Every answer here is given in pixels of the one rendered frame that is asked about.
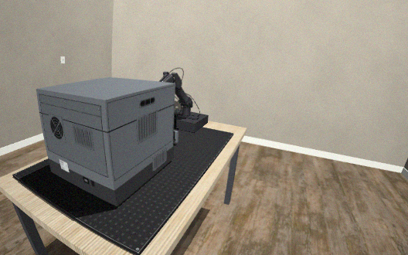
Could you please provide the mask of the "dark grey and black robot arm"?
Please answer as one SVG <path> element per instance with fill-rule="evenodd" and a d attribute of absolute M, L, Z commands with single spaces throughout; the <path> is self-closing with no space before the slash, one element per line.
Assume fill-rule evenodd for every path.
<path fill-rule="evenodd" d="M 193 102 L 192 102 L 191 97 L 187 96 L 185 91 L 182 89 L 182 87 L 181 87 L 182 86 L 182 80 L 179 77 L 179 75 L 177 73 L 171 73 L 171 74 L 168 74 L 168 75 L 167 74 L 168 74 L 168 72 L 163 72 L 163 77 L 159 80 L 159 82 L 161 81 L 161 82 L 166 82 L 166 83 L 175 83 L 175 94 L 176 94 L 176 96 L 178 96 L 178 99 L 179 99 L 179 101 L 180 101 L 180 103 L 182 105 L 182 113 L 178 114 L 178 112 L 176 112 L 176 113 L 174 113 L 174 115 L 178 116 L 178 117 L 185 117 L 185 118 L 193 119 L 193 120 L 199 119 L 198 116 L 194 116 L 194 115 L 190 114 L 191 107 L 193 107 L 192 106 Z"/>

